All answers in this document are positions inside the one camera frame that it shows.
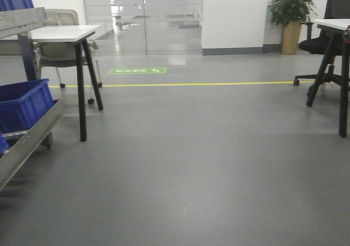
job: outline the yellow floor line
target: yellow floor line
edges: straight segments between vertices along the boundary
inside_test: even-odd
[[[304,80],[300,83],[313,83],[313,80]],[[114,84],[103,87],[136,87],[136,86],[225,86],[225,85],[272,85],[272,84],[292,84],[293,81],[261,81],[261,82],[228,82],[228,83],[164,83],[164,84]],[[59,86],[49,86],[50,88],[59,88]],[[66,87],[78,87],[77,85],[66,85]]]

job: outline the white tabletop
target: white tabletop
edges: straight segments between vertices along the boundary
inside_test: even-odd
[[[313,19],[311,22],[340,30],[345,30],[350,25],[350,19]]]
[[[44,42],[76,42],[86,36],[92,35],[99,25],[79,26],[44,26],[32,30],[31,39],[37,43]],[[17,36],[11,36],[2,40],[17,40]]]

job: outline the potted plant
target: potted plant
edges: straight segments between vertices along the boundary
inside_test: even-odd
[[[296,53],[301,30],[301,23],[310,20],[313,11],[313,0],[272,0],[268,6],[271,23],[282,25],[281,53],[292,55]]]

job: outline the office chair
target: office chair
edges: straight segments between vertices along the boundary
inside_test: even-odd
[[[350,18],[350,7],[348,0],[327,0],[326,10],[324,14],[325,19],[348,19]],[[304,23],[307,25],[307,39],[300,42],[299,48],[304,51],[308,51],[310,54],[324,55],[333,34],[327,33],[326,30],[321,30],[319,37],[311,38],[311,22]],[[334,34],[334,46],[331,51],[331,56],[326,60],[324,64],[321,64],[320,71],[325,72],[327,66],[328,71],[324,74],[321,84],[326,82],[335,82],[340,85],[341,76],[334,74],[334,60],[336,56],[342,55],[342,36],[340,34]],[[299,79],[316,79],[316,74],[312,75],[297,75],[294,78],[294,85],[299,85]],[[312,86],[307,93],[310,96]]]
[[[74,10],[70,9],[45,9],[47,19],[44,21],[44,26],[59,26],[59,25],[78,25],[78,14]],[[93,40],[89,40],[90,49],[98,49],[97,44]],[[43,67],[55,67],[57,77],[60,82],[60,88],[64,89],[66,84],[62,82],[59,68],[63,67],[74,67],[77,65],[75,59],[75,48],[69,46],[68,43],[37,43],[36,50],[39,55],[38,61],[38,73],[37,77],[41,78]],[[82,59],[83,65],[87,65],[86,58]],[[98,68],[97,60],[94,61],[96,64],[96,70],[99,78],[98,87],[102,87],[100,70]],[[89,104],[94,103],[92,97],[91,87],[91,98],[87,101]]]

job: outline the green floor sign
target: green floor sign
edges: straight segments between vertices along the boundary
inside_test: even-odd
[[[108,74],[164,74],[166,67],[112,68]]]

